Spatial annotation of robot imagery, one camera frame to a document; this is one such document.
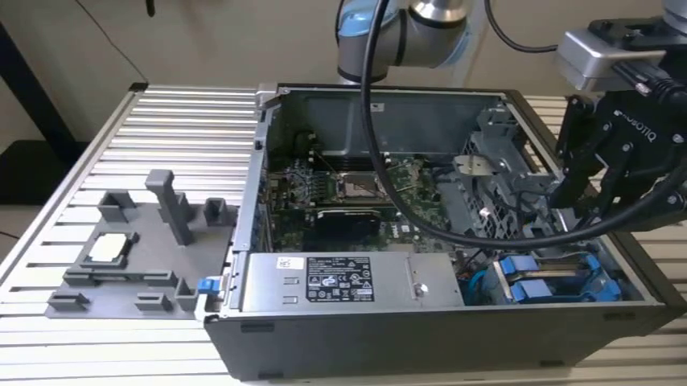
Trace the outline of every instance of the white wall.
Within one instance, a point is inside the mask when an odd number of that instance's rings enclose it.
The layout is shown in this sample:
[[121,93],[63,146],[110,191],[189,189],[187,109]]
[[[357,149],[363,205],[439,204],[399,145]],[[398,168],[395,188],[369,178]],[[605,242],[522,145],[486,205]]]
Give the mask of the white wall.
[[[528,46],[558,43],[564,32],[602,18],[646,18],[662,14],[661,0],[494,0],[500,26]],[[553,64],[556,54],[514,51],[492,28],[470,67],[466,87],[514,88],[526,94],[564,95],[574,89]]]
[[[337,0],[83,0],[153,83],[255,87],[337,83]],[[0,0],[0,20],[79,138],[141,78],[74,0]],[[453,71],[399,69],[394,84],[446,85]]]
[[[143,0],[82,1],[153,83],[255,87],[266,81],[338,81],[338,0],[157,0],[155,18],[149,18]],[[494,2],[505,30],[528,44],[556,42],[566,29],[596,18],[661,11],[661,0]],[[137,72],[74,0],[0,0],[0,20],[75,136],[90,139],[127,87],[141,80]],[[395,68],[389,83],[459,87],[467,76],[466,85],[475,88],[520,88],[549,95],[570,91],[552,55],[512,51],[492,30],[482,33],[479,18],[471,22],[481,35],[473,66],[466,59],[455,70]],[[10,116],[18,117],[10,118],[10,126],[27,126],[22,112]],[[0,145],[3,132],[7,129],[0,129]],[[27,137],[35,134],[21,131]]]

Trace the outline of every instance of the metal case panel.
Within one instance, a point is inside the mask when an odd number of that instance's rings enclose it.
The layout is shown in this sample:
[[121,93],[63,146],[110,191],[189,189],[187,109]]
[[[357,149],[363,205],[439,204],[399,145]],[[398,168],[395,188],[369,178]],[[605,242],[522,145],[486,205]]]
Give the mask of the metal case panel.
[[241,380],[573,366],[641,329],[661,306],[277,318],[209,318],[206,330]]
[[[303,259],[297,269],[279,266],[285,257]],[[309,291],[319,292],[319,287],[310,286],[307,272],[321,257],[370,257],[374,302],[314,302],[307,298]],[[451,260],[443,253],[254,253],[247,275],[245,313],[349,314],[463,305]]]

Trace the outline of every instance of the motherboard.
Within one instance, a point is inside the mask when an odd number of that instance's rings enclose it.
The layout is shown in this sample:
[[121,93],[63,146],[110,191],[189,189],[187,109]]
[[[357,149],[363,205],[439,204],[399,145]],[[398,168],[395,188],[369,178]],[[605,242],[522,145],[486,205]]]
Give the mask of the motherboard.
[[[401,215],[374,171],[338,167],[335,160],[313,154],[270,174],[275,252],[454,251],[451,244],[427,236]],[[418,215],[449,229],[427,160],[390,155],[387,171]]]

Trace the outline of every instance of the gray plastic block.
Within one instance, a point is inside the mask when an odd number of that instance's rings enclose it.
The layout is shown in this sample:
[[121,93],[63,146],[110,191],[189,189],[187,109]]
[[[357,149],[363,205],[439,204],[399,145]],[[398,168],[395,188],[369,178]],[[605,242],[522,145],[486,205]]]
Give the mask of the gray plastic block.
[[[189,226],[197,242],[181,247],[169,226],[161,221],[158,208],[155,203],[126,208],[129,223],[101,220],[91,241],[103,233],[137,233],[139,236],[127,256],[127,265],[122,269],[86,269],[75,264],[65,274],[59,291],[82,292],[90,303],[83,312],[61,312],[49,307],[49,318],[195,318],[195,283],[222,273],[234,227],[209,227],[202,205],[191,205],[195,215]],[[78,262],[83,261],[90,250],[87,245]],[[179,285],[182,279],[193,287],[189,293]],[[166,294],[173,305],[170,311],[141,312],[135,305],[137,294],[150,292]]]
[[143,282],[151,287],[177,287],[178,277],[173,271],[147,271]]
[[237,207],[227,205],[225,199],[210,198],[203,204],[203,216],[209,227],[222,227],[237,222]]
[[163,219],[167,219],[170,229],[173,229],[174,238],[179,245],[190,245],[194,242],[194,234],[187,224],[187,207],[179,205],[177,195],[173,188],[174,173],[170,170],[151,170],[146,179],[146,189],[155,193],[158,202],[161,203],[161,212]]
[[195,310],[195,304],[198,303],[198,289],[190,289],[185,279],[179,280],[179,284],[177,285],[174,300],[182,307],[182,310]]
[[[182,209],[182,213],[185,213],[186,222],[194,221],[195,218],[195,210],[190,205],[190,201],[186,198],[186,193],[175,193],[177,194],[177,201],[179,203],[179,208]],[[163,211],[163,209],[158,209],[158,212],[161,213],[161,218],[163,219],[163,223],[170,224],[170,219],[167,218],[167,212]]]
[[137,294],[137,308],[139,311],[165,311],[173,310],[173,303],[167,295],[162,292],[142,292]]
[[97,281],[91,277],[93,269],[70,268],[65,272],[63,279],[73,287],[93,287]]
[[126,223],[127,217],[125,216],[123,209],[135,206],[127,191],[107,191],[98,204],[98,210],[107,222]]
[[89,299],[82,292],[55,292],[47,301],[47,304],[62,312],[86,311]]

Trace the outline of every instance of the blue latch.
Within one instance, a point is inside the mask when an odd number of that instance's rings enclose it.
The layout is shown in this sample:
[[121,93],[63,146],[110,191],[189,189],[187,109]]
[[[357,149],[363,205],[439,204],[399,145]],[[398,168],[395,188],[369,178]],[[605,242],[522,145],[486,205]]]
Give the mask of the blue latch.
[[609,276],[600,260],[593,255],[588,256],[588,263],[593,272],[582,289],[584,293],[596,302],[617,302],[624,297],[618,282]]
[[205,278],[198,281],[198,293],[206,295],[219,295],[219,279]]
[[521,271],[538,271],[540,265],[533,255],[510,255],[501,261],[505,275]]
[[521,302],[542,302],[556,298],[548,283],[542,279],[518,281],[512,286],[514,300]]

